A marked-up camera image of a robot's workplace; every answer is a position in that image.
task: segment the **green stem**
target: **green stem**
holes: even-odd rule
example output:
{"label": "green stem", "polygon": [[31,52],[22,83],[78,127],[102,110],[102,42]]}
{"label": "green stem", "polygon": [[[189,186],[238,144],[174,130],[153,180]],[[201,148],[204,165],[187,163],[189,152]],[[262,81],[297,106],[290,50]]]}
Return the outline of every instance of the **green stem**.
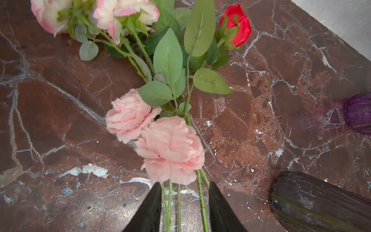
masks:
{"label": "green stem", "polygon": [[142,51],[142,53],[145,57],[145,60],[147,61],[147,64],[149,65],[149,67],[151,69],[152,75],[155,75],[156,72],[155,72],[155,68],[153,67],[152,60],[151,60],[150,56],[148,55],[147,51],[145,50],[142,41],[138,37],[138,33],[135,30],[132,33],[134,34],[135,40],[137,41],[137,44],[138,44],[140,50]]}
{"label": "green stem", "polygon": [[167,207],[166,207],[166,196],[165,196],[165,186],[161,184],[161,193],[162,193],[162,203],[164,207],[164,221],[166,232],[170,232],[170,228],[167,227]]}
{"label": "green stem", "polygon": [[191,118],[189,117],[189,114],[187,114],[185,118],[187,120],[188,125],[192,126],[192,122],[191,122]]}
{"label": "green stem", "polygon": [[188,108],[189,101],[191,100],[193,88],[194,88],[194,84],[192,83],[191,89],[188,91],[188,96],[187,96],[187,101],[185,102],[184,111],[186,111],[186,109]]}
{"label": "green stem", "polygon": [[180,201],[180,184],[178,184],[178,232],[181,232],[182,230],[182,218],[181,218],[181,211],[180,211],[180,206],[181,206],[181,201]]}
{"label": "green stem", "polygon": [[201,170],[201,174],[204,177],[204,180],[205,180],[207,186],[210,187],[210,181],[209,181],[209,178],[207,177],[206,172],[203,169],[200,169],[200,170]]}
{"label": "green stem", "polygon": [[204,231],[209,232],[209,227],[207,225],[207,215],[206,215],[206,209],[205,209],[204,192],[202,190],[201,170],[197,170],[197,181],[198,181],[198,189],[200,191],[202,219],[204,221]]}
{"label": "green stem", "polygon": [[167,225],[170,228],[171,227],[171,205],[173,202],[173,183],[171,180],[169,180],[169,201],[167,204]]}

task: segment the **white wall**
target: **white wall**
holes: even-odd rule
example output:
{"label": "white wall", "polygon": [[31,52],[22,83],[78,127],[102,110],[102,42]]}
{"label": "white wall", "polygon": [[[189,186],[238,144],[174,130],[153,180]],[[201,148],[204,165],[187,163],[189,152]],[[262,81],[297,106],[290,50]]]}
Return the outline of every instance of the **white wall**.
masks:
{"label": "white wall", "polygon": [[371,60],[371,0],[292,0]]}

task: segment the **flower head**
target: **flower head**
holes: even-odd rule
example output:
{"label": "flower head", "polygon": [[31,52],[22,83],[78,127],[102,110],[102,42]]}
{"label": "flower head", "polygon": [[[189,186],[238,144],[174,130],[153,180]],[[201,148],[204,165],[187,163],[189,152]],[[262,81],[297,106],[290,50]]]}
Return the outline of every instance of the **flower head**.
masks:
{"label": "flower head", "polygon": [[[236,47],[241,46],[244,42],[247,41],[251,34],[250,22],[247,19],[246,15],[243,13],[241,5],[236,4],[229,6],[224,12],[228,16],[227,28],[233,28],[240,26],[240,29],[237,32],[237,35],[233,36],[233,40],[230,42]],[[235,16],[238,16],[238,23],[234,20]],[[223,15],[220,18],[219,27],[224,22],[225,16]]]}
{"label": "flower head", "polygon": [[108,30],[114,42],[120,43],[122,24],[116,17],[141,12],[139,20],[145,25],[157,22],[160,12],[150,0],[97,0],[93,17],[98,20],[97,27]]}
{"label": "flower head", "polygon": [[161,118],[142,131],[136,152],[144,158],[152,183],[170,179],[188,185],[196,180],[194,170],[205,161],[205,152],[193,127],[179,116]]}
{"label": "flower head", "polygon": [[160,107],[145,103],[136,89],[114,100],[112,106],[106,115],[107,129],[123,143],[137,139],[142,129],[161,112]]}
{"label": "flower head", "polygon": [[67,29],[68,22],[58,22],[58,12],[70,8],[71,4],[72,0],[31,0],[31,10],[44,30],[55,36]]}

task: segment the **green leaf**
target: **green leaf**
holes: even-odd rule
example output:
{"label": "green leaf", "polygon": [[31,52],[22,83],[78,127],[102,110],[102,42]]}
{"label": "green leaf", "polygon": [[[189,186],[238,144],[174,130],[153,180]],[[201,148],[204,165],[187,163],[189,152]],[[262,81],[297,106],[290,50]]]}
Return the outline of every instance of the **green leaf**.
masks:
{"label": "green leaf", "polygon": [[181,42],[182,34],[178,21],[171,13],[164,9],[160,9],[160,17],[158,18],[157,23],[153,25],[153,29],[156,31],[155,35],[165,30],[167,27],[170,27],[174,31],[178,41]]}
{"label": "green leaf", "polygon": [[61,22],[63,20],[66,20],[66,19],[68,19],[69,16],[71,16],[71,9],[70,8],[58,11],[57,21]]}
{"label": "green leaf", "polygon": [[219,58],[218,44],[216,42],[215,37],[213,37],[213,41],[211,42],[211,45],[207,50],[207,63],[209,65],[212,65],[218,60],[218,58]]}
{"label": "green leaf", "polygon": [[167,84],[179,78],[183,65],[183,54],[179,42],[171,28],[158,43],[153,56],[156,73],[164,75]]}
{"label": "green leaf", "polygon": [[214,0],[196,0],[184,34],[184,47],[189,55],[202,56],[215,33]]}
{"label": "green leaf", "polygon": [[[116,58],[124,58],[123,54],[119,53],[115,48],[108,46],[107,44],[104,45],[107,49],[107,52]],[[124,52],[129,52],[124,45],[121,46],[121,50]]]}
{"label": "green leaf", "polygon": [[172,98],[169,86],[159,81],[148,82],[138,89],[138,93],[150,106],[164,105]]}
{"label": "green leaf", "polygon": [[142,21],[140,20],[136,20],[135,21],[135,26],[143,33],[145,34],[147,37],[148,37],[148,31],[147,31],[147,28],[145,27],[144,23],[142,23]]}
{"label": "green leaf", "polygon": [[136,63],[138,64],[139,68],[142,70],[144,76],[147,77],[147,79],[149,81],[152,81],[151,70],[148,67],[147,63],[144,62],[144,60],[142,58],[140,58],[139,56],[137,56],[136,54],[134,54],[133,58],[136,61]]}
{"label": "green leaf", "polygon": [[71,38],[75,38],[75,24],[77,23],[76,17],[70,17],[67,23],[67,31],[70,34]]}
{"label": "green leaf", "polygon": [[175,7],[175,0],[154,0],[157,8],[171,11]]}
{"label": "green leaf", "polygon": [[86,37],[87,29],[85,25],[78,23],[75,25],[75,39],[80,43],[86,42],[88,38]]}
{"label": "green leaf", "polygon": [[174,9],[171,13],[176,18],[180,25],[180,30],[183,30],[188,23],[189,17],[191,16],[191,10],[184,8],[184,7],[179,7]]}
{"label": "green leaf", "polygon": [[82,61],[90,61],[98,55],[98,51],[98,45],[96,45],[92,41],[85,41],[80,47],[80,59]]}
{"label": "green leaf", "polygon": [[157,47],[158,43],[160,42],[162,37],[164,37],[164,35],[166,34],[166,32],[169,28],[170,27],[166,27],[166,29],[161,31],[159,34],[155,35],[152,38],[149,38],[149,39],[145,40],[144,45],[145,45],[145,49],[146,49],[148,55],[153,55],[155,53],[155,50],[156,50],[156,47]]}
{"label": "green leaf", "polygon": [[188,60],[188,53],[184,49],[184,46],[180,46],[182,48],[182,53],[183,53],[183,67],[187,65],[187,60]]}
{"label": "green leaf", "polygon": [[230,94],[232,90],[226,81],[215,71],[201,68],[193,76],[197,89],[211,94]]}
{"label": "green leaf", "polygon": [[186,103],[185,102],[180,103],[180,105],[178,107],[178,110],[177,110],[177,115],[185,114],[185,113],[187,113],[192,108],[191,104],[188,104],[187,110],[184,111],[185,106],[186,106]]}
{"label": "green leaf", "polygon": [[164,117],[170,118],[172,116],[174,116],[174,113],[170,110],[165,110],[165,111],[161,112],[161,114],[160,114],[160,118],[164,118]]}
{"label": "green leaf", "polygon": [[161,73],[156,74],[156,75],[153,77],[153,80],[154,80],[154,81],[161,81],[161,82],[165,83],[164,75],[162,75]]}
{"label": "green leaf", "polygon": [[202,67],[202,65],[204,64],[205,60],[206,60],[205,55],[202,55],[202,56],[199,56],[199,57],[192,56],[189,59],[189,71],[194,72],[197,69],[200,69]]}
{"label": "green leaf", "polygon": [[213,67],[211,68],[212,70],[215,70],[217,68],[220,68],[222,67],[225,63],[227,63],[229,61],[229,59],[231,58],[232,56],[225,56],[225,57],[221,57],[219,58],[213,65]]}
{"label": "green leaf", "polygon": [[173,87],[175,89],[174,99],[178,98],[178,97],[180,97],[180,95],[182,95],[182,93],[183,93],[183,91],[186,87],[186,83],[187,83],[186,75],[187,75],[187,71],[185,70],[185,68],[183,68],[182,72],[179,75],[178,80],[173,84]]}

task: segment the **brown marble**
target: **brown marble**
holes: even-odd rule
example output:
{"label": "brown marble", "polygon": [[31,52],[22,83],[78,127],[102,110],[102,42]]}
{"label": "brown marble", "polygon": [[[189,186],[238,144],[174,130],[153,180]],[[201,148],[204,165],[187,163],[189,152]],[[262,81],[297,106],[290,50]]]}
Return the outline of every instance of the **brown marble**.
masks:
{"label": "brown marble", "polygon": [[[234,3],[217,0],[218,13]],[[219,70],[233,93],[195,90],[191,102],[210,178],[249,232],[286,231],[267,203],[280,170],[370,199],[371,138],[342,114],[345,99],[371,91],[370,61],[288,0],[241,4],[253,32]],[[104,48],[80,61],[79,43],[44,32],[28,0],[0,1],[0,42],[0,231],[121,231],[149,188],[104,115],[143,84],[135,69]],[[108,176],[66,174],[89,163]],[[202,230],[197,192],[183,187],[185,232]]]}

